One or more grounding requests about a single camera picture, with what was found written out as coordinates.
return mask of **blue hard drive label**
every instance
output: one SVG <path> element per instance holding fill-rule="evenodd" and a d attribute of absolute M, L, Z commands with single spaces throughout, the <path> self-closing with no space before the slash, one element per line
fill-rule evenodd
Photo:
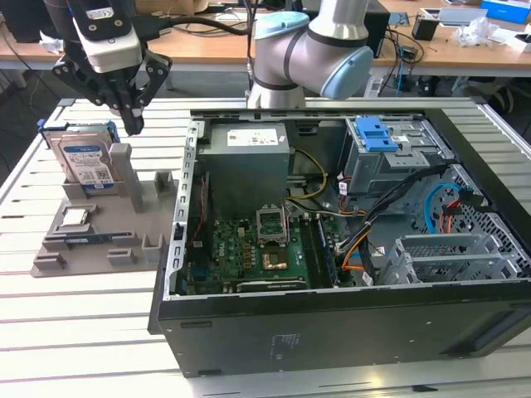
<path fill-rule="evenodd" d="M 107 189 L 114 185 L 110 170 L 102 162 L 103 152 L 97 145 L 64 147 L 66 161 L 81 185 L 89 189 Z"/>

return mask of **small circuit board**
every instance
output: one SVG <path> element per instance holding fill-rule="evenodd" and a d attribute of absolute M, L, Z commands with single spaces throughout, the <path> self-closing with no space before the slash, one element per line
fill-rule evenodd
<path fill-rule="evenodd" d="M 220 294 L 278 289 L 310 289 L 309 271 L 303 247 L 304 222 L 289 218 L 287 226 L 274 217 L 261 219 L 261 234 L 284 230 L 286 244 L 259 243 L 257 221 L 216 220 L 213 228 L 212 256 L 208 264 L 190 264 L 188 285 L 194 294 Z M 330 246 L 339 241 L 333 218 L 323 219 Z"/>

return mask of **wooden desk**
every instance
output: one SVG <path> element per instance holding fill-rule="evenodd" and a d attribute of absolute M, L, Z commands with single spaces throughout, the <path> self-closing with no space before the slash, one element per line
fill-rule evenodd
<path fill-rule="evenodd" d="M 407 12 L 414 16 L 421 7 L 447 7 L 442 0 L 380 0 L 390 12 Z M 503 27 L 523 30 L 523 25 L 494 21 Z M 411 35 L 412 27 L 398 31 Z M 415 75 L 492 75 L 531 76 L 531 54 L 519 54 L 497 43 L 492 46 L 459 47 L 451 39 L 454 28 L 438 27 L 432 41 L 422 41 L 425 56 L 413 71 Z M 51 69 L 57 56 L 47 53 L 37 44 L 18 44 L 10 34 L 9 40 L 20 56 L 34 69 Z M 245 71 L 246 38 L 224 36 L 202 38 L 173 31 L 150 43 L 150 49 L 173 59 L 174 70 Z M 385 41 L 381 56 L 374 61 L 376 75 L 385 75 L 394 64 L 394 50 Z M 0 68 L 24 69 L 9 47 L 0 38 Z"/>

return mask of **blue box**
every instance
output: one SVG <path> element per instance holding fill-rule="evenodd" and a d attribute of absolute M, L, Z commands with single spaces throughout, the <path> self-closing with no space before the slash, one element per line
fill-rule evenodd
<path fill-rule="evenodd" d="M 502 0 L 483 0 L 480 8 L 488 10 L 488 18 L 525 23 L 531 10 L 531 4 L 528 2 L 517 2 L 515 0 L 508 0 L 507 2 Z"/>
<path fill-rule="evenodd" d="M 378 118 L 356 118 L 359 136 L 367 152 L 396 152 L 398 145 L 389 137 L 389 130 Z"/>

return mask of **sticker label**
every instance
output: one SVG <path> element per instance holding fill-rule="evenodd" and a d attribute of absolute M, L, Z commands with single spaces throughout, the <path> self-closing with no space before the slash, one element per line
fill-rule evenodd
<path fill-rule="evenodd" d="M 373 253 L 373 257 L 382 257 L 385 255 L 385 247 L 379 246 L 376 248 L 376 251 Z"/>
<path fill-rule="evenodd" d="M 283 359 L 292 358 L 295 354 L 295 348 L 300 343 L 300 333 L 296 334 L 277 334 L 271 338 L 269 359 L 272 361 L 282 361 Z"/>
<path fill-rule="evenodd" d="M 346 197 L 348 195 L 348 185 L 346 182 L 339 183 L 339 194 Z"/>
<path fill-rule="evenodd" d="M 409 139 L 405 135 L 393 135 L 391 136 L 391 139 L 395 143 L 409 143 Z"/>
<path fill-rule="evenodd" d="M 67 239 L 66 243 L 89 243 L 88 239 Z"/>
<path fill-rule="evenodd" d="M 98 19 L 112 18 L 114 16 L 114 9 L 112 7 L 98 8 L 96 10 L 86 11 L 86 16 L 92 21 Z"/>
<path fill-rule="evenodd" d="M 65 147 L 66 158 L 80 184 L 90 189 L 105 189 L 114 185 L 109 168 L 97 145 Z"/>
<path fill-rule="evenodd" d="M 373 278 L 368 276 L 366 272 L 363 272 L 362 279 L 363 279 L 363 282 L 365 282 L 367 286 L 373 286 Z"/>
<path fill-rule="evenodd" d="M 279 139 L 275 129 L 242 129 L 227 133 L 229 147 L 261 147 L 278 144 Z"/>

